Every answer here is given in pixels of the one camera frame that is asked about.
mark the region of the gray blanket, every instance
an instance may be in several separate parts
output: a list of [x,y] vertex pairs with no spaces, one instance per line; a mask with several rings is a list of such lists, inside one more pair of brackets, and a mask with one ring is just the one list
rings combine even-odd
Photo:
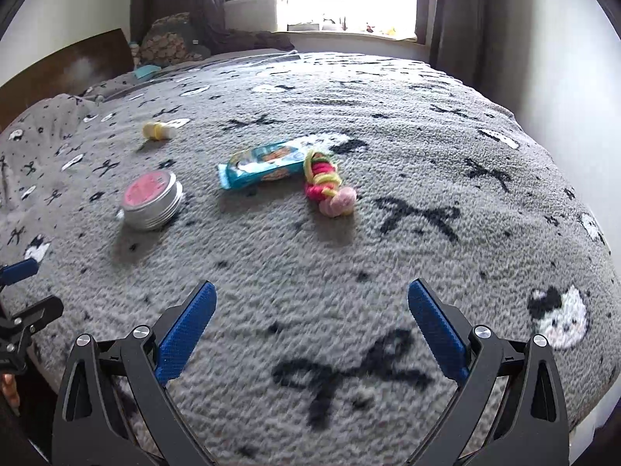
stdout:
[[[145,142],[145,122],[180,118],[176,139]],[[302,177],[219,190],[216,164],[233,152],[302,135],[334,152],[354,216],[321,216]],[[509,111],[423,63],[288,54],[128,74],[36,104],[1,149],[1,262],[42,262],[2,300],[15,312],[63,299],[36,336],[56,379],[80,333],[125,336],[198,280],[216,285],[215,315],[169,389],[223,461],[406,459],[455,389],[408,311],[418,276],[498,336],[546,335],[572,427],[619,373],[619,282],[595,220]],[[182,211],[132,231],[120,195],[158,168],[183,184]]]

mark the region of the blue gripper pad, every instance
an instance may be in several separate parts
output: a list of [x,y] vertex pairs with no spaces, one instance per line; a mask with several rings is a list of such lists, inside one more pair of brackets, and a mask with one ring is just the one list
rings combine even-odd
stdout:
[[0,285],[12,286],[20,280],[36,275],[36,272],[38,272],[36,259],[24,259],[24,261],[5,266],[0,270]]
[[192,298],[160,343],[155,378],[161,385],[181,375],[207,323],[215,312],[215,287],[207,282]]
[[457,384],[464,383],[468,378],[466,346],[434,299],[417,280],[410,284],[408,306],[444,376]]

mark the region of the teal snack package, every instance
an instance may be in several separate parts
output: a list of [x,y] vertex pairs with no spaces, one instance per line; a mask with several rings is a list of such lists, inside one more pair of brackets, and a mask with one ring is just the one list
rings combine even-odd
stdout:
[[220,186],[225,190],[238,190],[250,184],[303,173],[304,158],[310,149],[330,153],[330,146],[349,139],[342,133],[322,133],[236,152],[228,163],[218,165]]

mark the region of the dark gray curtain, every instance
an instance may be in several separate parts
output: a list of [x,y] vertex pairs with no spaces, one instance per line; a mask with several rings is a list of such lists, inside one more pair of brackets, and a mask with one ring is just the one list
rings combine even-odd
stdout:
[[430,62],[477,87],[483,56],[486,0],[438,0]]
[[212,54],[261,48],[293,49],[285,35],[267,31],[254,33],[225,30],[223,2],[224,0],[132,0],[132,40],[140,43],[156,19],[189,12],[201,43],[209,47]]

